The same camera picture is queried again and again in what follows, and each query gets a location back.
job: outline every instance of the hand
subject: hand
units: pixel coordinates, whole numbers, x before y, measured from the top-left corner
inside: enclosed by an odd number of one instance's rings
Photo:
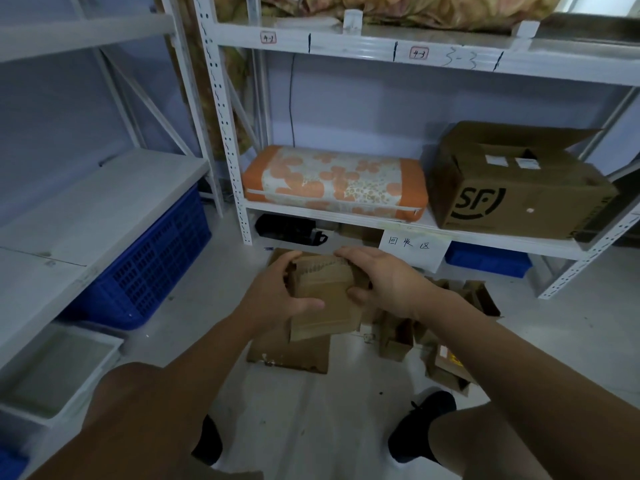
[[[414,268],[401,259],[375,248],[343,246],[334,252],[348,259],[369,275],[372,290],[352,287],[347,290],[354,301],[375,306],[400,318],[419,319],[420,304],[442,293]]]
[[[293,298],[284,286],[287,266],[302,251],[290,251],[253,279],[234,315],[250,322],[254,334],[268,331],[293,315],[309,310],[321,310],[324,301],[318,298]]]

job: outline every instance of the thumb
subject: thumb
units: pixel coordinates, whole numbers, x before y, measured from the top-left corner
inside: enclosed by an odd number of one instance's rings
[[[358,288],[357,286],[353,286],[347,290],[347,295],[349,298],[354,300],[359,305],[366,305],[368,302],[373,300],[373,291],[364,290],[362,288]]]
[[[291,304],[291,314],[298,315],[304,312],[312,312],[315,310],[322,310],[324,308],[324,301],[320,298],[293,298]]]

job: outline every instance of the black cable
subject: black cable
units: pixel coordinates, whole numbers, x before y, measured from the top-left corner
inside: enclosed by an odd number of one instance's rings
[[[293,54],[291,58],[291,76],[289,77],[289,122],[291,123],[291,138],[293,140],[293,147],[296,147],[296,133],[293,131],[293,115],[291,113],[291,92],[293,89],[293,64],[296,62],[296,54]]]

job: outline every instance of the metal shelving unit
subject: metal shelving unit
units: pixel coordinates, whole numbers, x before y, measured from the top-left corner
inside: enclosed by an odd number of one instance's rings
[[[244,198],[241,183],[232,103],[233,109],[240,113],[239,119],[242,121],[248,119],[243,114],[243,108],[235,103],[238,98],[234,88],[228,83],[224,71],[221,46],[253,49],[254,73],[257,74],[257,99],[263,102],[258,107],[256,124],[259,129],[256,133],[261,135],[259,142],[261,147],[271,143],[268,137],[271,126],[270,116],[268,110],[264,109],[269,107],[264,56],[262,56],[263,62],[260,63],[263,50],[629,86],[627,97],[607,121],[604,128],[606,132],[613,127],[617,117],[624,112],[628,104],[637,98],[636,86],[640,86],[640,47],[536,39],[535,34],[539,25],[537,22],[518,24],[511,36],[384,26],[363,26],[356,30],[342,26],[303,29],[287,23],[286,20],[262,19],[260,0],[247,0],[249,11],[247,23],[218,23],[212,0],[194,0],[194,2],[200,21],[200,35],[209,65],[218,122],[223,133],[236,210],[245,244],[252,243],[249,209],[379,229],[446,234],[455,241],[524,251],[536,257],[544,257],[534,260],[536,267],[543,268],[540,269],[541,278],[535,286],[540,298],[550,298],[640,219],[639,198],[607,229],[585,245],[573,240],[560,241],[442,230],[436,226],[430,212],[426,212],[416,223],[407,223],[379,217],[248,201]],[[589,145],[589,150],[593,150],[596,146],[597,142],[594,142]],[[587,154],[583,154],[580,157],[584,159],[586,156]],[[551,260],[548,257],[562,258],[565,261],[559,266],[551,266]]]
[[[201,177],[211,185],[219,214],[223,211],[175,0],[163,0],[164,15],[111,18],[87,18],[82,3],[71,2],[78,20],[0,28],[0,61],[92,48],[133,149],[108,158],[88,176],[0,228],[0,367]],[[177,49],[203,158],[190,151],[112,48],[102,47],[154,35],[171,37]],[[185,155],[143,147],[137,122],[117,90],[114,71],[123,76]]]

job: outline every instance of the black shoe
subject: black shoe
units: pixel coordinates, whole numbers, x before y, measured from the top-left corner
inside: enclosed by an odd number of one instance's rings
[[[202,421],[202,433],[191,456],[205,465],[212,467],[222,455],[222,440],[218,434],[216,423],[207,415]]]
[[[439,390],[418,406],[411,401],[413,411],[405,416],[387,442],[391,457],[398,463],[407,463],[419,456],[435,461],[429,446],[429,426],[443,414],[456,410],[456,400],[450,392]]]

